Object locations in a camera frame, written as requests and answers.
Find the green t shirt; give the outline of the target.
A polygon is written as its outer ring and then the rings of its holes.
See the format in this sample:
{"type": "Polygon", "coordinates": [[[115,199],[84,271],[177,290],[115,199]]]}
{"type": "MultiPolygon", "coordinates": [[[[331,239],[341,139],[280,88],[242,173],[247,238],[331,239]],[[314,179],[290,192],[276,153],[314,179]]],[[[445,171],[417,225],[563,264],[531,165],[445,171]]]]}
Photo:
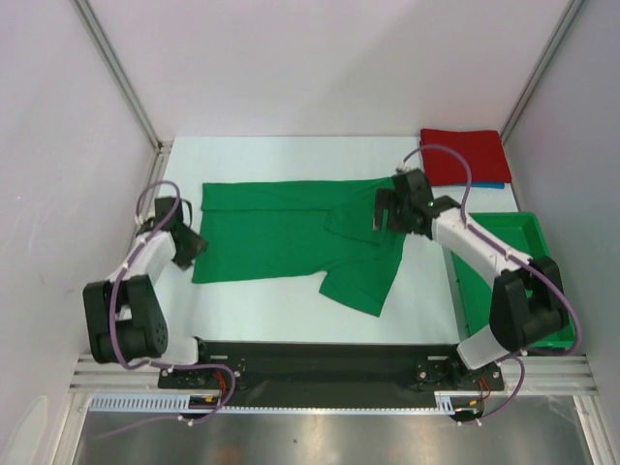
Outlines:
{"type": "Polygon", "coordinates": [[[322,273],[321,295],[381,315],[401,264],[404,234],[371,241],[376,191],[391,178],[205,183],[195,261],[198,285],[322,273]]]}

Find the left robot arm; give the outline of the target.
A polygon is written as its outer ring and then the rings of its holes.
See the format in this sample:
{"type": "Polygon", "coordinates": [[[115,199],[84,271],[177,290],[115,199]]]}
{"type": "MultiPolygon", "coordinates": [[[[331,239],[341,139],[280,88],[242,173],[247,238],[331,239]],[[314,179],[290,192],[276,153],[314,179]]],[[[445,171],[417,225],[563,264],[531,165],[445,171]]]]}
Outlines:
{"type": "Polygon", "coordinates": [[[185,271],[206,250],[207,242],[191,229],[192,205],[175,197],[155,201],[154,215],[139,228],[134,245],[111,275],[87,284],[82,299],[91,355],[101,363],[155,360],[180,365],[191,386],[207,385],[213,362],[199,354],[196,337],[169,329],[172,307],[159,302],[155,284],[174,264],[185,271]]]}

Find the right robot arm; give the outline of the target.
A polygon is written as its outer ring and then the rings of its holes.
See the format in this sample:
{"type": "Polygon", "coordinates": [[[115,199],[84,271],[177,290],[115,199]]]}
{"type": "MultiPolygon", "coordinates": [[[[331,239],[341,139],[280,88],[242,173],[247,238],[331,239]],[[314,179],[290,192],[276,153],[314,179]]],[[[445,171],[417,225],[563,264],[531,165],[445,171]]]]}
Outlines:
{"type": "Polygon", "coordinates": [[[460,342],[447,364],[449,381],[470,388],[482,368],[569,325],[559,266],[534,259],[483,228],[449,196],[436,198],[419,170],[398,173],[376,191],[373,228],[423,235],[468,264],[491,290],[488,324],[460,342]]]}

